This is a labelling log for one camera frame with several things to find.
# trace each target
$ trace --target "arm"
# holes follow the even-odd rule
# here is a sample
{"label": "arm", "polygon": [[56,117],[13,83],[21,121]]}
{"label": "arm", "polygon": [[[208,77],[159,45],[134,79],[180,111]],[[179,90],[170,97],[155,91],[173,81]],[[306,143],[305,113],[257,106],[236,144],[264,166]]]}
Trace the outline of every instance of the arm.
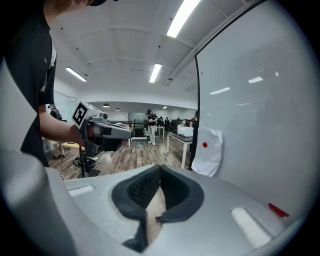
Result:
{"label": "arm", "polygon": [[53,118],[47,111],[46,105],[39,106],[41,136],[58,142],[75,142],[84,146],[79,130],[75,125]]}

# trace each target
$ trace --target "wooden floor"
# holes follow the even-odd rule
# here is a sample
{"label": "wooden floor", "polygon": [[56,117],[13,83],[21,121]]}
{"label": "wooden floor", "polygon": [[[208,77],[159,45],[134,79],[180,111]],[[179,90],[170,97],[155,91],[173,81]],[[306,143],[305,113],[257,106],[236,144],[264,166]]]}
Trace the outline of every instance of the wooden floor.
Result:
{"label": "wooden floor", "polygon": [[[160,136],[155,143],[156,145],[153,146],[147,143],[146,140],[134,140],[131,142],[131,147],[129,147],[128,141],[126,141],[125,145],[116,152],[99,154],[97,156],[99,157],[99,163],[96,165],[96,168],[101,170],[99,176],[125,172],[146,165],[181,167],[183,154],[183,144],[181,142],[176,139],[170,139],[169,153],[167,153],[167,134],[165,134],[164,138]],[[77,179],[77,176],[81,173],[81,168],[73,164],[73,159],[78,156],[79,151],[77,149],[65,149],[65,159],[62,161],[62,165],[60,160],[52,159],[49,160],[49,165],[59,172],[62,170],[65,180]],[[188,168],[189,160],[190,154],[188,150],[185,168]],[[151,242],[161,229],[161,224],[156,222],[155,216],[161,216],[166,211],[164,195],[160,188],[146,210],[148,241]]]}

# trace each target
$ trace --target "white box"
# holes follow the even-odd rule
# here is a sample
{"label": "white box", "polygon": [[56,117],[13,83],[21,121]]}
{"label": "white box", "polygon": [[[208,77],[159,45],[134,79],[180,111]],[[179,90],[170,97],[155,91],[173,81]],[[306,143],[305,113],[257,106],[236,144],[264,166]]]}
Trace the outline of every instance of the white box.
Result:
{"label": "white box", "polygon": [[192,137],[194,129],[192,127],[178,126],[178,134],[184,137]]}

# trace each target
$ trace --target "white panel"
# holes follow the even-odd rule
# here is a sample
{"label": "white panel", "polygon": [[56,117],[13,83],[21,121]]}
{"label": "white panel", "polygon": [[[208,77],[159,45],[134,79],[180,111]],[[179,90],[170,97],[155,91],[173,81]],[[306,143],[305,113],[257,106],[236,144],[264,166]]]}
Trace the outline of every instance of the white panel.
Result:
{"label": "white panel", "polygon": [[223,11],[227,16],[231,15],[233,12],[243,7],[243,2],[241,0],[208,0],[215,3],[216,6]]}
{"label": "white panel", "polygon": [[213,28],[226,19],[226,16],[209,1],[200,1],[186,20],[177,39],[196,46]]}
{"label": "white panel", "polygon": [[161,48],[155,55],[155,61],[164,66],[176,68],[192,50],[190,47],[167,36],[161,37]]}
{"label": "white panel", "polygon": [[319,184],[319,63],[304,35],[267,1],[232,23],[197,59],[200,127],[224,138],[218,177],[265,206],[272,203],[293,222],[306,213]]}
{"label": "white panel", "polygon": [[136,26],[150,31],[160,2],[159,0],[119,1],[109,12],[111,24],[123,27]]}
{"label": "white panel", "polygon": [[115,29],[113,31],[119,49],[119,56],[140,60],[146,58],[146,49],[150,38],[149,33],[128,29]]}
{"label": "white panel", "polygon": [[100,31],[93,32],[82,36],[73,41],[74,45],[79,48],[86,60],[101,60],[110,57],[112,53],[108,52],[107,45],[112,44],[109,40],[106,41]]}

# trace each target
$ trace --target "black mesh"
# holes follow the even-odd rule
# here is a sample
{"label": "black mesh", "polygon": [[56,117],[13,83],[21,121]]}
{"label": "black mesh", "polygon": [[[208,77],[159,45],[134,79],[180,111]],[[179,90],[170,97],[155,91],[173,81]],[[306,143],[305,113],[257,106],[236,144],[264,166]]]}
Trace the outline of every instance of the black mesh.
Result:
{"label": "black mesh", "polygon": [[159,172],[150,172],[129,185],[127,193],[131,200],[146,209],[159,188]]}
{"label": "black mesh", "polygon": [[182,203],[190,192],[188,186],[182,180],[167,171],[162,172],[161,189],[164,194],[165,208],[167,210]]}

